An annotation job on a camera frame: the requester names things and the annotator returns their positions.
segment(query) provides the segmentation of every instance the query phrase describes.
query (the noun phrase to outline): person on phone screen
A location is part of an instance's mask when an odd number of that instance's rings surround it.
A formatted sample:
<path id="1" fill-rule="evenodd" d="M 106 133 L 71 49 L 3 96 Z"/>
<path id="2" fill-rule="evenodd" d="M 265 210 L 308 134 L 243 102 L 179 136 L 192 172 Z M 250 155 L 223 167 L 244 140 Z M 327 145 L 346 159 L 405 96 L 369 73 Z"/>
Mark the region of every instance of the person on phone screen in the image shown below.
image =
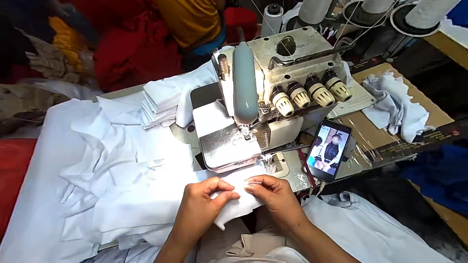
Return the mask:
<path id="1" fill-rule="evenodd" d="M 320 169 L 324 172 L 330 170 L 331 165 L 334 164 L 339 158 L 339 144 L 343 139 L 339 134 L 335 134 L 331 137 L 331 142 L 323 145 L 320 158 L 315 162 L 315 168 Z"/>
<path id="2" fill-rule="evenodd" d="M 309 158 L 307 159 L 307 165 L 310 167 L 314 167 L 315 162 L 320 158 L 320 152 L 322 151 L 322 144 L 323 139 L 320 136 L 317 136 L 317 139 L 314 140 L 314 145 L 312 146 L 312 150 L 310 151 Z"/>

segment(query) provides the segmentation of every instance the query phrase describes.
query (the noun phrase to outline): metal plate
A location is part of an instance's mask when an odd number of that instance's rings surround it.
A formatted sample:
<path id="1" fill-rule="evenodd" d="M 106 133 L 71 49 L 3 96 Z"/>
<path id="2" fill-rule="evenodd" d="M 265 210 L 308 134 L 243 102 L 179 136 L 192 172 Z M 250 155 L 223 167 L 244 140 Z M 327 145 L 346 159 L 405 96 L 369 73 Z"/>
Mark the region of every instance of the metal plate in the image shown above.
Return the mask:
<path id="1" fill-rule="evenodd" d="M 209 170 L 243 164 L 262 152 L 256 137 L 245 140 L 236 124 L 200 137 L 200 145 Z"/>

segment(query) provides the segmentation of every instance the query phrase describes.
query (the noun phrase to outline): light blue cloth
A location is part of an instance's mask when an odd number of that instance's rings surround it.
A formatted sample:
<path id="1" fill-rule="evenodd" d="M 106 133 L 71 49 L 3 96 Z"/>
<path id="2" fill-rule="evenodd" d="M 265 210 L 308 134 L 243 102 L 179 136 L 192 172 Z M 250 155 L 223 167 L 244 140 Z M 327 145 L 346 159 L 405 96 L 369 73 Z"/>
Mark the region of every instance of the light blue cloth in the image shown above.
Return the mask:
<path id="1" fill-rule="evenodd" d="M 213 41 L 194 48 L 190 53 L 197 56 L 211 55 L 213 48 L 220 48 L 225 40 L 226 26 L 223 25 L 221 32 L 216 36 L 216 38 Z"/>

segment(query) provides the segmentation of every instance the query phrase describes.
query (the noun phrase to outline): red cloth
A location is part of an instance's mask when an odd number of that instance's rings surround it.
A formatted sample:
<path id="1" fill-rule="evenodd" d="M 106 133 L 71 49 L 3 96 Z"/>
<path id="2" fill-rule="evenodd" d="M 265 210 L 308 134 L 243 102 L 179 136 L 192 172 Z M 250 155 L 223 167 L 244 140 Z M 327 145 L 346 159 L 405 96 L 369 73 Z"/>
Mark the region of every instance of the red cloth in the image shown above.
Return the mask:
<path id="1" fill-rule="evenodd" d="M 177 49 L 159 10 L 148 4 L 143 13 L 102 35 L 94 54 L 99 87 L 111 92 L 181 74 Z"/>
<path id="2" fill-rule="evenodd" d="M 226 22 L 226 42 L 239 42 L 237 28 L 242 27 L 246 41 L 252 40 L 257 32 L 257 15 L 250 9 L 243 7 L 228 7 L 224 10 Z"/>
<path id="3" fill-rule="evenodd" d="M 28 170 L 36 139 L 0 139 L 0 241 Z"/>
<path id="4" fill-rule="evenodd" d="M 70 0 L 76 10 L 82 13 L 99 32 L 120 25 L 143 12 L 145 5 L 141 0 Z"/>

